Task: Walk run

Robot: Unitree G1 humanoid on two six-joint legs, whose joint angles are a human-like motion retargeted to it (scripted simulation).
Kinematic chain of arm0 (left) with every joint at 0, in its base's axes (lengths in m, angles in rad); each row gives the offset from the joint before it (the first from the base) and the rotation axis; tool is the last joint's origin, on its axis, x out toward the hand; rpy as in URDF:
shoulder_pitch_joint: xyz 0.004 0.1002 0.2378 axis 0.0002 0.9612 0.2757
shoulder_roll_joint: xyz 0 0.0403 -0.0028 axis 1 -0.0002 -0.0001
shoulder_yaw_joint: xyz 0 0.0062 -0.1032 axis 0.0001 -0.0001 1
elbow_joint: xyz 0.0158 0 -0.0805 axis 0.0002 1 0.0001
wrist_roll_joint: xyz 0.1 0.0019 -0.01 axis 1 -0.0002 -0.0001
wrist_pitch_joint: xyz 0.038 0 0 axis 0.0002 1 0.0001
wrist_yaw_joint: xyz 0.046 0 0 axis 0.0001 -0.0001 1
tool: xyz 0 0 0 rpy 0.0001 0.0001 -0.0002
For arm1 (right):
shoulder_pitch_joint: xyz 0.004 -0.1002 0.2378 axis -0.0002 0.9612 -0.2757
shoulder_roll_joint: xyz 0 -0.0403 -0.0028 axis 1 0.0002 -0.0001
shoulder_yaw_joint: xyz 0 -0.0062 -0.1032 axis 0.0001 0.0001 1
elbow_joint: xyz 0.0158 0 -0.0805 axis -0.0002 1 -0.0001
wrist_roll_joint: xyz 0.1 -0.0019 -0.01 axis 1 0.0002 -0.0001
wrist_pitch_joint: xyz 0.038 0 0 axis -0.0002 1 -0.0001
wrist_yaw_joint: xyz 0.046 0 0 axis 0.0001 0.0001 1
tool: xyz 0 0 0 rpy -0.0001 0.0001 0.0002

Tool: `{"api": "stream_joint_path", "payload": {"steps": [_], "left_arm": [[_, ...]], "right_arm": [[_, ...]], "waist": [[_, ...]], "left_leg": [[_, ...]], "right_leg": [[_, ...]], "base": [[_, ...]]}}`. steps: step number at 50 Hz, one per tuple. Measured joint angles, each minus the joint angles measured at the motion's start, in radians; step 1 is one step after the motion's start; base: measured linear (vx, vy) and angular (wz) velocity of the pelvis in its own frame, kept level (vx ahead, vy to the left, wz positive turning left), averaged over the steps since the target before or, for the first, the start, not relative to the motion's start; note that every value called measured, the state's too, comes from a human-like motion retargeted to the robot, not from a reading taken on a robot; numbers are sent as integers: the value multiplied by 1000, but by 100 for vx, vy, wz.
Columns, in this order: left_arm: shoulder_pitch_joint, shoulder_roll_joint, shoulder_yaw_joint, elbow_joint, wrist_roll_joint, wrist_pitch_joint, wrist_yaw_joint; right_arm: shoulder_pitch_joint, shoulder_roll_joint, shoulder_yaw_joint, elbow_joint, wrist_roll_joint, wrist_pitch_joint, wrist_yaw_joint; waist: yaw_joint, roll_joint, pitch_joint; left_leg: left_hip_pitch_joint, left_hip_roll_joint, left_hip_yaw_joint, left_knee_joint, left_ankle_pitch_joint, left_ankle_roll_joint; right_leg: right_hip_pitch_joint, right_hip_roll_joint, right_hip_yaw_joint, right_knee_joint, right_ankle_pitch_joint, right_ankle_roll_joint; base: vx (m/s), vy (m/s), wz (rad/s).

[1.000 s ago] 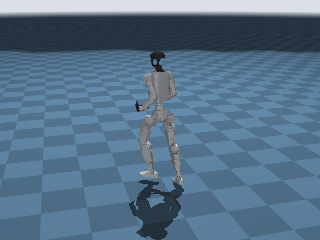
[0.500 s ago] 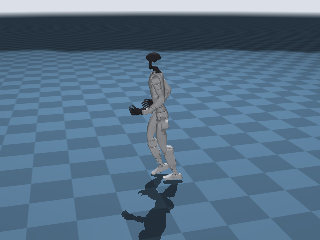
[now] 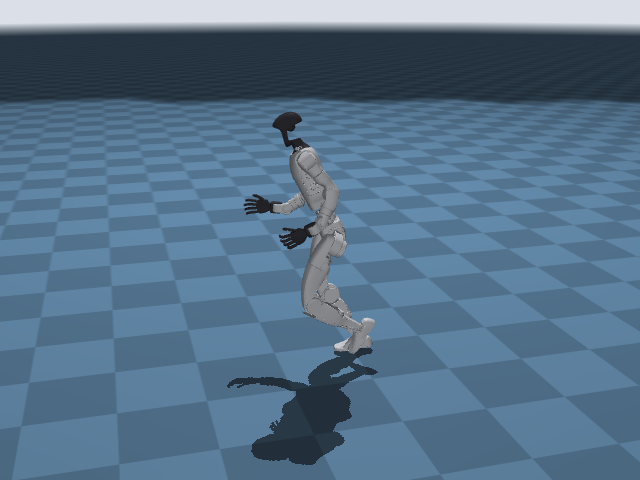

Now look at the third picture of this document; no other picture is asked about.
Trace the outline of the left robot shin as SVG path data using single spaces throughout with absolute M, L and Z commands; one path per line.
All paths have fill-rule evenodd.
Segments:
M 352 330 L 358 334 L 361 332 L 360 330 L 363 329 L 360 323 L 346 316 L 344 311 L 326 300 L 321 301 L 319 298 L 312 298 L 312 300 L 306 305 L 306 308 L 311 314 L 307 312 L 303 312 L 303 314 L 323 323 Z

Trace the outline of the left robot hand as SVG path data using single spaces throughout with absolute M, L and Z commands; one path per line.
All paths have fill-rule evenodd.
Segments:
M 315 225 L 315 222 L 312 222 L 312 223 L 304 226 L 304 229 L 301 229 L 301 228 L 298 228 L 298 229 L 283 228 L 284 231 L 292 231 L 292 232 L 290 234 L 287 234 L 287 235 L 279 235 L 279 238 L 282 238 L 282 239 L 290 237 L 290 238 L 285 239 L 285 240 L 280 239 L 280 242 L 282 242 L 284 246 L 287 246 L 287 249 L 293 249 L 296 246 L 302 244 L 306 240 L 307 237 L 309 237 L 309 238 L 313 237 L 309 233 L 308 228 L 310 228 L 310 227 L 312 227 L 314 225 Z M 291 242 L 289 242 L 289 241 L 291 241 Z M 286 242 L 289 242 L 289 243 L 286 243 Z M 292 244 L 294 244 L 294 245 L 292 245 Z M 290 245 L 292 245 L 292 246 L 290 246 Z

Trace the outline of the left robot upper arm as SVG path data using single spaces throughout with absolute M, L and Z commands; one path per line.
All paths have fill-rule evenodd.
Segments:
M 299 167 L 310 175 L 311 178 L 318 184 L 324 187 L 322 197 L 326 200 L 326 193 L 328 189 L 335 188 L 339 193 L 339 189 L 332 181 L 329 175 L 320 166 L 317 158 L 311 152 L 303 152 L 296 159 Z M 339 196 L 338 196 L 339 197 Z

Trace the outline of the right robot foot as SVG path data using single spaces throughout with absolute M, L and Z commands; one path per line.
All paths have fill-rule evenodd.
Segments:
M 337 343 L 334 345 L 334 350 L 336 351 L 348 351 L 348 346 L 351 342 L 352 336 L 340 343 Z M 362 346 L 360 348 L 365 348 L 365 347 L 371 347 L 372 346 L 372 340 L 370 338 L 369 335 L 367 335 L 365 342 L 362 344 Z

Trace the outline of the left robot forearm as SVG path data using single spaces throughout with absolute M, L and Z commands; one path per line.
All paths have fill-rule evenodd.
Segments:
M 318 213 L 318 217 L 314 220 L 315 225 L 308 228 L 308 231 L 312 236 L 317 235 L 323 229 L 328 227 L 331 215 L 337 207 L 338 196 L 339 193 L 337 189 L 328 189 L 326 193 L 326 200 L 321 203 L 321 209 Z

